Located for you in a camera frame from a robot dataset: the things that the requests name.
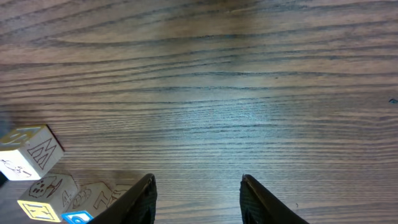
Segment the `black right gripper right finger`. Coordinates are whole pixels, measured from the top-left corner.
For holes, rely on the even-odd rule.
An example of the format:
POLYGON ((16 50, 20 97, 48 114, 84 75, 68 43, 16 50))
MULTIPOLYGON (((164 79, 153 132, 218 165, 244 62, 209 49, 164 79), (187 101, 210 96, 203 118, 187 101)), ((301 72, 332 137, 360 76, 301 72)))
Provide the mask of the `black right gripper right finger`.
POLYGON ((308 224, 249 174, 242 176, 239 204, 244 224, 308 224))

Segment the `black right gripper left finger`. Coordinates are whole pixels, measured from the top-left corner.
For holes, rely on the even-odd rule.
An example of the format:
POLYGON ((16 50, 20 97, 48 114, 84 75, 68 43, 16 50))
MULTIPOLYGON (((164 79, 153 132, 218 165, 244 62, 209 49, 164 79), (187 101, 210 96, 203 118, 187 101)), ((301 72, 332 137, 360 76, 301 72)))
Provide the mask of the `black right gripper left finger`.
POLYGON ((154 224, 156 202, 155 175, 146 174, 88 224, 154 224))

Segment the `green N block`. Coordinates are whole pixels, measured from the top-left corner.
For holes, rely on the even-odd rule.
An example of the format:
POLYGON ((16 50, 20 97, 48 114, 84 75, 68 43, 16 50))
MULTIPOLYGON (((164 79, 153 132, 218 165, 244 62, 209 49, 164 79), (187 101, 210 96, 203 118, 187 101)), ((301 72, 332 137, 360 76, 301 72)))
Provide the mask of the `green N block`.
POLYGON ((108 200, 107 208, 109 208, 114 202, 116 202, 121 196, 123 196, 132 186, 131 185, 116 185, 111 193, 111 197, 108 200))

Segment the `blue P block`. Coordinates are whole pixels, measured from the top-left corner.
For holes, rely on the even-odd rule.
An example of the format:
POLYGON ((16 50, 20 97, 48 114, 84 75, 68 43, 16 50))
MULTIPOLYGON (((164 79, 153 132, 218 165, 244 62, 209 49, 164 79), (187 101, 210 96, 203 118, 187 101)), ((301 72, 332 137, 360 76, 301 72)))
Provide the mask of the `blue P block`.
POLYGON ((90 222, 107 209, 111 190, 103 182, 84 185, 62 218, 69 224, 90 222))

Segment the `yellow K block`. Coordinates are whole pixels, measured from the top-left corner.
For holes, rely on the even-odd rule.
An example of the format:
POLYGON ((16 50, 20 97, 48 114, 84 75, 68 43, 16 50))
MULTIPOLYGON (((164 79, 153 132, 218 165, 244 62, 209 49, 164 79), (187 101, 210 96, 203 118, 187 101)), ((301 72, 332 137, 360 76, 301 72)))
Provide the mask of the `yellow K block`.
POLYGON ((61 222, 79 187, 71 175, 47 173, 36 180, 17 200, 33 220, 61 222))

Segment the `plain white wooden block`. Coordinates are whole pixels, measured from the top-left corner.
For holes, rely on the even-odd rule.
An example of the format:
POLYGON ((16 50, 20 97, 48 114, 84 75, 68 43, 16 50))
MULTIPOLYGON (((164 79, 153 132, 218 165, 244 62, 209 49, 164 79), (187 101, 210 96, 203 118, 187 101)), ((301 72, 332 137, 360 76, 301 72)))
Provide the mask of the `plain white wooden block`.
POLYGON ((45 124, 15 128, 1 138, 1 172, 9 180, 39 180, 63 155, 45 124))

